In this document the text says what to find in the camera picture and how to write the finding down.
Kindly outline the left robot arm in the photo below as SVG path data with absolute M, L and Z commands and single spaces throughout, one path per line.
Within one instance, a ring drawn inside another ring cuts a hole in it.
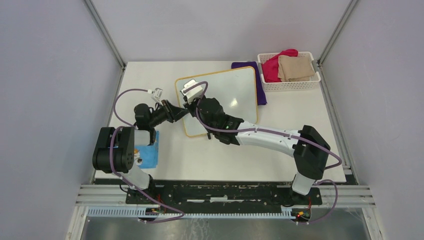
M 153 178 L 137 166 L 140 155 L 136 146 L 152 146 L 157 138 L 155 127 L 163 122 L 175 123 L 189 111 L 162 100 L 153 108 L 145 103 L 134 107 L 135 124 L 121 128 L 102 127 L 92 155 L 95 170 L 114 174 L 131 188 L 145 204 L 153 203 L 157 190 L 150 186 Z

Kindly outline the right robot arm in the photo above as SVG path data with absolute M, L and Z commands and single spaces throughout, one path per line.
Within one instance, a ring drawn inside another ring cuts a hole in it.
M 292 157 L 297 172 L 288 196 L 293 203 L 306 201 L 314 183 L 322 179 L 331 147 L 314 127 L 304 125 L 300 130 L 278 130 L 256 125 L 226 114 L 215 98 L 197 97 L 183 106 L 223 144 L 256 146 Z

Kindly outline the yellow framed whiteboard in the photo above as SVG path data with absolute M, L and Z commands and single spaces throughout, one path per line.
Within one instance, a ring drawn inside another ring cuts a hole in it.
M 234 68 L 177 79 L 174 85 L 180 107 L 185 102 L 181 90 L 190 80 L 198 83 L 207 82 L 205 96 L 216 98 L 225 113 L 250 123 L 258 122 L 256 71 L 253 67 Z

